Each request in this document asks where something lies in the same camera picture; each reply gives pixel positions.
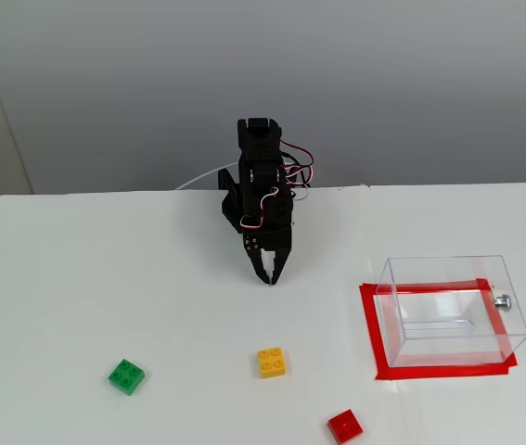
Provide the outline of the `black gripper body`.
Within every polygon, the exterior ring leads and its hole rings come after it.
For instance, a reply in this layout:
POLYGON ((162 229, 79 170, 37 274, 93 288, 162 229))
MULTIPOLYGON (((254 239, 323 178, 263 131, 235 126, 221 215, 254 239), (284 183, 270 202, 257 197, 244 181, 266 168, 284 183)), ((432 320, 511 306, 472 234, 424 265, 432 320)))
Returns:
POLYGON ((242 234, 259 237, 262 250, 290 249, 293 200, 288 189, 271 187, 241 217, 242 234))

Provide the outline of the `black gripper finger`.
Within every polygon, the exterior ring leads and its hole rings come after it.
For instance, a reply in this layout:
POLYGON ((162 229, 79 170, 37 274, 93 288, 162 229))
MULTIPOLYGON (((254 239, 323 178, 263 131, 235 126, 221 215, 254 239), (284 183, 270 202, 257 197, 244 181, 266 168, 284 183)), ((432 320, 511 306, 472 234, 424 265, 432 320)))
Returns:
POLYGON ((288 261, 290 249, 278 249, 275 251, 273 275, 271 284, 275 285, 283 272, 283 269, 288 261))
POLYGON ((262 248, 259 237, 253 234, 243 235, 243 247, 250 258, 254 272, 265 284, 270 284, 270 278, 263 265, 262 248))

